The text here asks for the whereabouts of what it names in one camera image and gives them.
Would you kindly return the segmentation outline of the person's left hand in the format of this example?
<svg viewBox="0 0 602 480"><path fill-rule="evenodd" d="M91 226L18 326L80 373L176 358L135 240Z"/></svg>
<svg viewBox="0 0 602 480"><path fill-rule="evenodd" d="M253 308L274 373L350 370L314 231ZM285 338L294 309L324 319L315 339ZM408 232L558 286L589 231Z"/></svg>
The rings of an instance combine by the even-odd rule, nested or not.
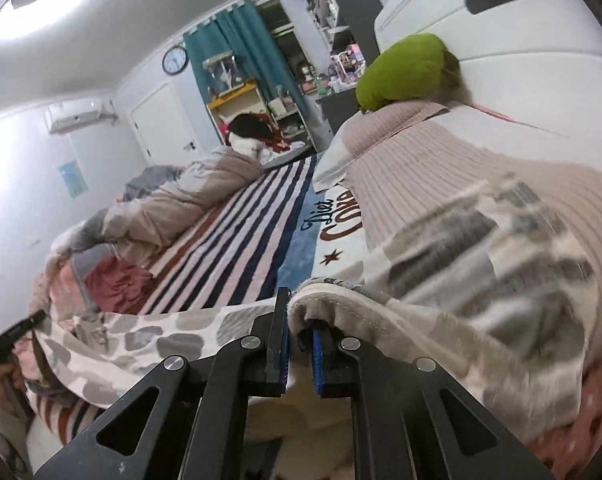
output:
<svg viewBox="0 0 602 480"><path fill-rule="evenodd" d="M18 362L10 360L0 364L0 410L20 420L28 417L22 405L24 378Z"/></svg>

